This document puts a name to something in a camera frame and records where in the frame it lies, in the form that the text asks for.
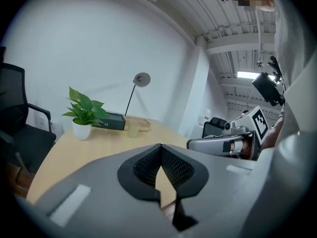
lamp head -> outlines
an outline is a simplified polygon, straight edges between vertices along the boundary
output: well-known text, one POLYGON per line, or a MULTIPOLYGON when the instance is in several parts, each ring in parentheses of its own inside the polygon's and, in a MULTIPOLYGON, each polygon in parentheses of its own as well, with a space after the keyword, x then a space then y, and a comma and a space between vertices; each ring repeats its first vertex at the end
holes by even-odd
POLYGON ((151 81, 150 75, 148 75, 145 72, 141 72, 137 74, 133 79, 133 83, 138 87, 146 87, 148 86, 150 81, 151 81))

office chair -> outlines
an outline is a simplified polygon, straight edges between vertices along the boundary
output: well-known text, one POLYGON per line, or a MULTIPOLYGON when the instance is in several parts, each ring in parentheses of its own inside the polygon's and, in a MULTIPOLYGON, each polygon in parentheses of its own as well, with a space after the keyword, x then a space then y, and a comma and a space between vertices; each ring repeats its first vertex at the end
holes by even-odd
POLYGON ((226 122, 226 120, 217 117, 214 117, 210 121, 205 122, 202 137, 207 137, 210 135, 221 136, 226 122))
POLYGON ((27 102, 24 74, 24 69, 20 67, 0 64, 0 152, 7 162, 19 167, 15 183, 22 168, 30 176, 37 172, 56 140, 50 112, 27 102), (49 132, 25 123, 29 108, 46 115, 49 132))

fluorescent light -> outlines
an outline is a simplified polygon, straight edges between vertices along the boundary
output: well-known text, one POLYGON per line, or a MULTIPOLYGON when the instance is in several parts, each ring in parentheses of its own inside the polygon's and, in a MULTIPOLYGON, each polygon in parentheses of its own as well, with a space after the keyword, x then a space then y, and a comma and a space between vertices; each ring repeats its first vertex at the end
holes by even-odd
MULTIPOLYGON (((256 73, 256 72, 238 71, 238 77, 256 79, 258 76, 259 76, 259 73, 256 73)), ((275 77, 272 75, 269 75, 268 77, 272 80, 275 79, 275 77)))

desk surface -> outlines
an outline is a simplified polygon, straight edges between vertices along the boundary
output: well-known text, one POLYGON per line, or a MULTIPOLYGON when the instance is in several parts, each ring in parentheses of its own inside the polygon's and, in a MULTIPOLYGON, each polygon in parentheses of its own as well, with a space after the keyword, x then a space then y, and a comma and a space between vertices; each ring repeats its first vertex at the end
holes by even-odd
MULTIPOLYGON (((158 121, 151 120, 149 132, 139 132, 129 138, 127 131, 92 128, 87 140, 75 139, 73 132, 66 132, 51 149, 37 171, 27 200, 34 204, 55 183, 85 164, 113 154, 156 143, 172 144, 186 148, 187 139, 173 132, 158 121)), ((162 168, 159 169, 156 189, 161 192, 161 207, 176 199, 176 192, 162 168)))

white flower pot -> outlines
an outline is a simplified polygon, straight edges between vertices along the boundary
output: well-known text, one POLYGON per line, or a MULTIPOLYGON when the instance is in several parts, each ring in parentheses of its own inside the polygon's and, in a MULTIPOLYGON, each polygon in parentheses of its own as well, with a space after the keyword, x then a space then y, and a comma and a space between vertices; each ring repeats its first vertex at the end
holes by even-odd
POLYGON ((90 125, 79 125, 74 123, 74 119, 72 121, 73 133, 76 139, 85 140, 89 137, 91 132, 91 124, 90 125))

